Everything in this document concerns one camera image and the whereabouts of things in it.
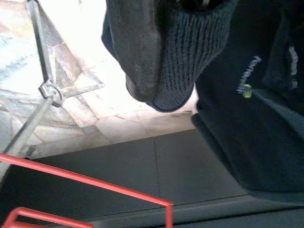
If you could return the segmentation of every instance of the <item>stone floor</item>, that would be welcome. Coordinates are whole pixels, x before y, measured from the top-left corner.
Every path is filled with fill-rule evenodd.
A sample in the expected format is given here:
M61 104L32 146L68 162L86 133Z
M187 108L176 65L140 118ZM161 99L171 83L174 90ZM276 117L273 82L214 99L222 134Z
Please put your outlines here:
M56 83L66 90L100 82L105 87L51 107L20 156L45 157L194 128L190 118L196 93L171 114L128 94L124 72L100 40L105 0L40 3ZM0 0L0 56L2 151L42 100L42 73L25 0Z

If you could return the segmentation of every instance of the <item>red railing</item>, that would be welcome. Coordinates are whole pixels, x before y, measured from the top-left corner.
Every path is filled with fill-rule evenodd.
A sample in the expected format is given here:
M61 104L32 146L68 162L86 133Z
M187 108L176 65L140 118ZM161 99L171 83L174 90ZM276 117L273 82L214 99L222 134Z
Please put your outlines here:
M10 163L10 164L25 167L28 169L37 170L37 171L41 171L41 172L45 172L45 173L50 173L50 174L53 174L53 175L56 175L59 177L64 177L67 179L86 183L86 184L100 187L103 189L115 191L115 192L118 192L118 193L121 193L121 194L124 194L127 196L132 196L132 197L142 199L142 200L145 200L148 202L160 204L160 205L166 207L166 228L173 228L173 218L172 218L173 203L170 201L162 200L160 198L150 196L150 195L147 195L147 194L144 194L144 193L141 193L138 191L134 191L131 189L127 189L127 188L124 188L124 187L121 187L118 185L114 185L111 183L107 183L102 180L87 177L87 176L81 175L79 173L67 171L64 169L56 168L56 167L53 167L50 165L45 165L45 164L41 164L41 163L34 162L34 161L29 161L29 160L26 160L23 158L17 158L17 157L10 156L7 154L0 154L0 162ZM78 222L78 221L75 221L72 219L67 219L67 218L63 218L63 217L59 217L59 216L55 216L55 215L50 215L47 213L43 213L43 212L31 210L31 209L26 209L26 208L16 208L15 210L13 210L10 213L9 217L3 224L2 228L20 228L20 227L41 228L41 227L43 227L43 226L37 226L37 225L33 225L33 224L15 222L18 215L27 216L27 217L31 217L31 218L35 218L35 219L40 219L40 220L45 220L45 221L49 221L49 222L54 222L54 223L58 223L58 224L62 224L62 225L67 225L66 223L69 222L69 225L67 225L67 226L71 226L71 227L75 227L75 228L91 228L92 227L92 225L90 225L90 224Z

